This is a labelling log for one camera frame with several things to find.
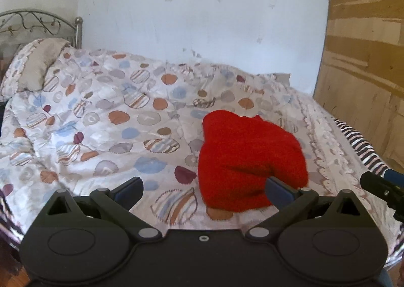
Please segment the plywood wardrobe panel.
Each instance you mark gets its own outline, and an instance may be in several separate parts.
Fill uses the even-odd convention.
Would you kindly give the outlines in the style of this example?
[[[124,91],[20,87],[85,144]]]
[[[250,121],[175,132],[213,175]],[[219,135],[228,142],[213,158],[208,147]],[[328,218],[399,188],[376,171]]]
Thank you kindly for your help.
[[[403,171],[403,0],[329,0],[314,99]]]

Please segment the patterned white quilt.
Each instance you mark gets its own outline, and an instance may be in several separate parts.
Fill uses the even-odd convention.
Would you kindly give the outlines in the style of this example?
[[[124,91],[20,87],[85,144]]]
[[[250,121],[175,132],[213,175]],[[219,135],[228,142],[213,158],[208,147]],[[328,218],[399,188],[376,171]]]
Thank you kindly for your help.
[[[320,195],[351,189],[388,244],[387,263],[403,255],[403,226],[380,199],[360,187],[367,169],[383,173],[370,154],[361,159],[332,116],[274,74],[250,75],[228,65],[173,65],[142,56],[66,47],[39,76],[38,91],[17,84],[32,56],[28,44],[1,83],[1,236],[18,247],[58,189],[88,195],[134,176],[144,196],[133,213],[158,229],[247,229],[275,213],[221,211],[203,202],[197,166],[203,119],[222,110],[259,117],[301,145],[308,185]]]

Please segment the red long-sleeve sweater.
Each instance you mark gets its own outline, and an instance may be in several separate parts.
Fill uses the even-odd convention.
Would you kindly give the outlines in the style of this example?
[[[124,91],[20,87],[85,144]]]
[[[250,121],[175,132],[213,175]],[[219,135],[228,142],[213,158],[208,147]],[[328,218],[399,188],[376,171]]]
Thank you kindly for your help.
[[[260,116],[213,111],[203,118],[198,185],[209,211],[242,213],[271,205],[264,189],[275,177],[294,189],[309,174],[296,137]]]

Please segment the striped bed sheet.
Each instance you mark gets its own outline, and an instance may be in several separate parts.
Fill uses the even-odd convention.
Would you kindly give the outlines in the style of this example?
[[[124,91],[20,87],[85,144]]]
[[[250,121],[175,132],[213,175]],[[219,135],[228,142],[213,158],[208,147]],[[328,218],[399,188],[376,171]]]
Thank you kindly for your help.
[[[334,118],[334,122],[364,166],[377,176],[383,177],[388,171],[389,166],[387,166],[377,154],[370,142],[359,131],[349,126],[346,122],[336,118]]]

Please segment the metal bed headboard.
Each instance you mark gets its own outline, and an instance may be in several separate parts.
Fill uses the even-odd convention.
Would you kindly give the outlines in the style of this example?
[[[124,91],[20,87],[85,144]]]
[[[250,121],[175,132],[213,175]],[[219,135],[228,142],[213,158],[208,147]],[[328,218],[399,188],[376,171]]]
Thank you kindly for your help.
[[[39,9],[1,12],[1,46],[27,44],[38,38],[61,38],[82,47],[83,19],[68,20]]]

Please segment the grey frilled pillow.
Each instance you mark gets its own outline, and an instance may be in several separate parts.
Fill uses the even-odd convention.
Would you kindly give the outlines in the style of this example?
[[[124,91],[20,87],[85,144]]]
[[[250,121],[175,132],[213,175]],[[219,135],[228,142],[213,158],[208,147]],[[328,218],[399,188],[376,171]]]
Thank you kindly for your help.
[[[70,42],[60,38],[37,39],[16,52],[1,72],[1,102],[22,91],[40,91],[51,65]]]

